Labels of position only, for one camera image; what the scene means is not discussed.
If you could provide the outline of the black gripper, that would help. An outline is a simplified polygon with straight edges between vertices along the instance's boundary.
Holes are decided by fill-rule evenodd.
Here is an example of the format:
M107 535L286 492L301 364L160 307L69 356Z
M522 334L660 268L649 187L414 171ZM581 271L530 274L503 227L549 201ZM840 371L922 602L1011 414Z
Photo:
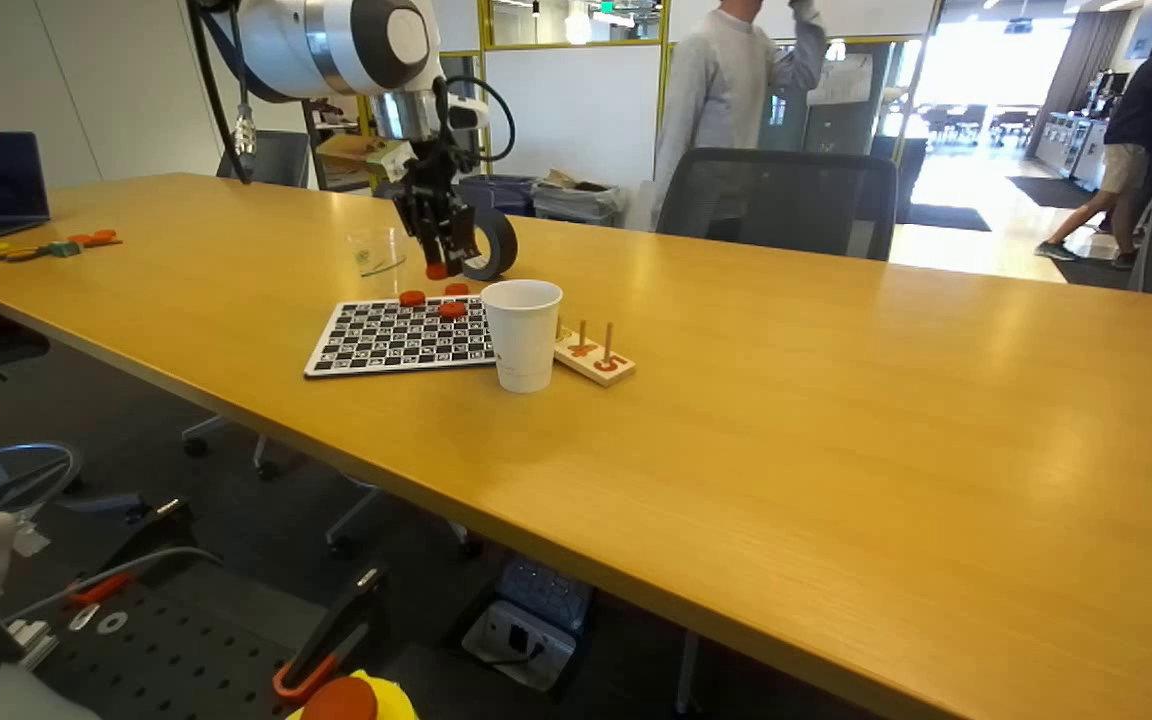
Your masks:
M393 201L406 237L422 252L429 265L445 265L438 240L448 240L448 268L462 271L476 246L476 220L462 214L462 201L451 193L455 151L448 141L414 141L398 147L398 175Z

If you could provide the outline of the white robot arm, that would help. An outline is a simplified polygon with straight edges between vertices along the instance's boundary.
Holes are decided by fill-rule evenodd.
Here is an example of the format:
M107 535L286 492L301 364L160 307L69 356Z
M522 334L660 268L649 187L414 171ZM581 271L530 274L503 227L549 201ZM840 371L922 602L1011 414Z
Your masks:
M429 0L187 0L191 18L253 96L359 96L393 161L381 193L431 271L476 258L471 206L455 195L451 98Z

